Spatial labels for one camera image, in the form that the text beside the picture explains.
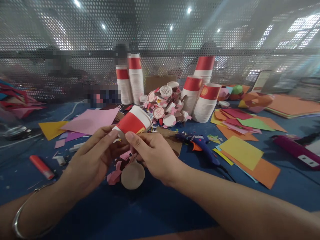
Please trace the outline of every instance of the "hand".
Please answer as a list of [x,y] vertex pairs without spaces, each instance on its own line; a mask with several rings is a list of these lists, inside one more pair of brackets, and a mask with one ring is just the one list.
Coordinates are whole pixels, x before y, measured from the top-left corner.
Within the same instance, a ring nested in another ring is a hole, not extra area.
[[131,152],[138,152],[141,156],[137,160],[142,158],[150,173],[164,185],[172,186],[177,177],[183,174],[182,169],[186,165],[177,158],[160,133],[141,133],[138,136],[127,132],[126,139],[132,146]]
[[91,193],[104,179],[111,162],[127,152],[129,145],[115,142],[118,131],[102,127],[76,152],[57,184],[67,187],[78,200]]

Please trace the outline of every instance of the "forearm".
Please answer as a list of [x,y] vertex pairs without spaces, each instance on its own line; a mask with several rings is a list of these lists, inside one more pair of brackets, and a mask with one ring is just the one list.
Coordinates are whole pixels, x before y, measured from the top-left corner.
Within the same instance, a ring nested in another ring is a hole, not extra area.
[[172,186],[235,238],[320,238],[319,219],[299,207],[186,165],[182,171]]
[[15,238],[12,230],[14,216],[29,197],[30,199],[21,211],[18,223],[19,232],[24,237],[36,236],[56,225],[77,202],[57,182],[41,189],[33,196],[28,194],[1,206],[0,212],[5,212],[5,216],[2,216],[0,236],[3,236],[4,239]]

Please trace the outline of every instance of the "bracelet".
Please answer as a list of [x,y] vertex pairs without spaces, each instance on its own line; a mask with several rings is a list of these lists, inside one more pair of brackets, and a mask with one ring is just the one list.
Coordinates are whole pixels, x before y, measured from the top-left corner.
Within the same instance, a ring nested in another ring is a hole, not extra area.
[[[37,192],[39,192],[42,188],[45,188],[45,187],[47,187],[47,186],[50,186],[50,185],[52,185],[52,184],[54,184],[54,183],[55,183],[55,182],[49,183],[49,184],[46,184],[46,185],[43,185],[43,186],[40,187],[40,188],[36,188],[36,189],[34,190],[33,194],[24,202],[24,204],[23,204],[23,205],[19,208],[19,210],[17,211],[16,216],[15,216],[14,219],[13,219],[12,228],[13,228],[13,231],[14,231],[14,233],[16,234],[16,236],[17,236],[18,238],[28,239],[28,238],[25,238],[24,236],[22,236],[21,233],[20,233],[19,230],[18,230],[19,216],[20,216],[20,213],[21,213],[21,211],[22,211],[22,208],[24,207],[24,205],[29,201],[29,199],[30,199],[33,195],[35,195]],[[54,227],[54,226],[46,229],[43,233],[41,233],[41,234],[39,234],[39,235],[37,235],[37,236],[34,236],[34,237],[32,237],[31,239],[43,237],[43,236],[46,235],[48,232],[50,232],[50,231],[53,229],[53,227]]]

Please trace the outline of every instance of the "perforated metal sheet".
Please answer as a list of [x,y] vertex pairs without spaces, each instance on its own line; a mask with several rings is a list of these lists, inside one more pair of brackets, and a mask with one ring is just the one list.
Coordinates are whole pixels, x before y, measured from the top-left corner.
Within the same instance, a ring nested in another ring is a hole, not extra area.
[[116,84],[112,51],[130,42],[144,77],[193,73],[216,55],[212,82],[285,92],[320,71],[316,0],[3,0],[0,71],[39,100],[83,97]]

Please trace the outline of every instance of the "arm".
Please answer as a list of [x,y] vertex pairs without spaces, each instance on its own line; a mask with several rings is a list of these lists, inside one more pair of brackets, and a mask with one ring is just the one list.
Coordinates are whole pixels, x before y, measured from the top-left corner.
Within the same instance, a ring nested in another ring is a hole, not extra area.
[[1,206],[0,239],[16,237],[13,219],[27,200],[18,229],[22,236],[30,238],[55,226],[80,199],[89,195],[103,181],[112,160],[129,150],[121,142],[113,143],[118,132],[111,131],[112,127],[99,129],[77,151],[55,184]]
[[320,219],[311,213],[187,166],[160,134],[139,136],[126,134],[150,173],[199,204],[233,237],[320,239]]

